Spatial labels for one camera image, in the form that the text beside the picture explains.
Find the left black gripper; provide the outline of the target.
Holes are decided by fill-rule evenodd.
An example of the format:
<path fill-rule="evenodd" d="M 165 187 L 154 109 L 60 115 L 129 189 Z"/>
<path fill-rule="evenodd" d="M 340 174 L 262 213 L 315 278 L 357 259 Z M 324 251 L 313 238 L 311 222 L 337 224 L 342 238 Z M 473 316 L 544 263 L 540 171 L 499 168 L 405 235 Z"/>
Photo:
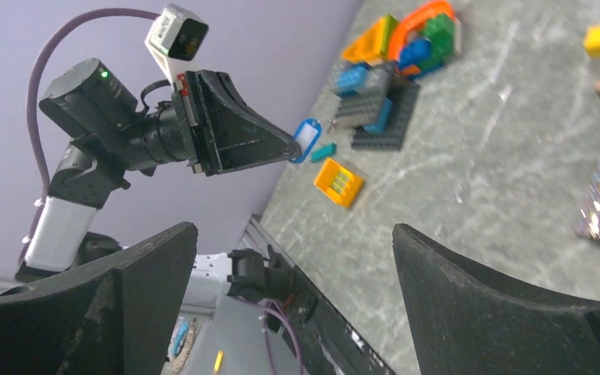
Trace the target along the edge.
<path fill-rule="evenodd" d="M 195 174 L 232 173 L 302 154 L 291 134 L 245 103 L 225 72 L 176 74 L 173 106 L 187 165 Z"/>

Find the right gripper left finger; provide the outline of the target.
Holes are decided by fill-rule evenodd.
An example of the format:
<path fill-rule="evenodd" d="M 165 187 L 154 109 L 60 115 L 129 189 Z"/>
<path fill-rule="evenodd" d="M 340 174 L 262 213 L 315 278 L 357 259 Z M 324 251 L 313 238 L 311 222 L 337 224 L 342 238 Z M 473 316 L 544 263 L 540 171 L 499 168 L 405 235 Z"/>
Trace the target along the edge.
<path fill-rule="evenodd" d="M 179 223 L 0 295 L 0 374 L 158 374 L 196 256 Z"/>

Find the orange lego window piece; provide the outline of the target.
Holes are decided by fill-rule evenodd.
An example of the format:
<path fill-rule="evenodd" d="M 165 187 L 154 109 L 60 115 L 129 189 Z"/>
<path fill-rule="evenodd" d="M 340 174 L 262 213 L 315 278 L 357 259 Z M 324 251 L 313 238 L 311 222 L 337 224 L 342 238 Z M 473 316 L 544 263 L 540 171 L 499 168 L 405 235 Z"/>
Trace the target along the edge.
<path fill-rule="evenodd" d="M 364 179 L 328 157 L 323 162 L 313 184 L 334 204 L 350 209 L 364 185 Z"/>

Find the small silver key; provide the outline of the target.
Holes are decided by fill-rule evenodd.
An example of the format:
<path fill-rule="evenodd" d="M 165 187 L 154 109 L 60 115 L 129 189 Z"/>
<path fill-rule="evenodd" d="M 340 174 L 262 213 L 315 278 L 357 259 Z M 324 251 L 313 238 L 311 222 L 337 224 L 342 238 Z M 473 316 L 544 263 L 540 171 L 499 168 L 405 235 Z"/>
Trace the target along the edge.
<path fill-rule="evenodd" d="M 339 119 L 328 120 L 328 131 L 339 131 L 341 128 L 342 125 Z"/>

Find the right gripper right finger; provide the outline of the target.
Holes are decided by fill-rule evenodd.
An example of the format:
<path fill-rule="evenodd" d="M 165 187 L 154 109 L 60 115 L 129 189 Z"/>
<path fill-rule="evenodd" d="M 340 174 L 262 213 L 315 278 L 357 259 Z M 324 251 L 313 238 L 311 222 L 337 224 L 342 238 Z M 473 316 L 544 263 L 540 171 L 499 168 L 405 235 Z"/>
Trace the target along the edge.
<path fill-rule="evenodd" d="M 404 223 L 393 253 L 423 374 L 600 374 L 600 301 L 510 277 Z"/>

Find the blue key tag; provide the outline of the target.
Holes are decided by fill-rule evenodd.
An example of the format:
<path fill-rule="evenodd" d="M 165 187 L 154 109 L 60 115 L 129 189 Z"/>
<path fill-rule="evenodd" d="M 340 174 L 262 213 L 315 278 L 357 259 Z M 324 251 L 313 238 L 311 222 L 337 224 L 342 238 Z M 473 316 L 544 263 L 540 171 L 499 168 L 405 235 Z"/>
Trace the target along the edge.
<path fill-rule="evenodd" d="M 322 134 L 322 126 L 319 120 L 315 118 L 306 118 L 298 126 L 294 134 L 294 140 L 301 148 L 301 155 L 291 159 L 294 164 L 303 163 L 312 152 L 315 144 Z"/>

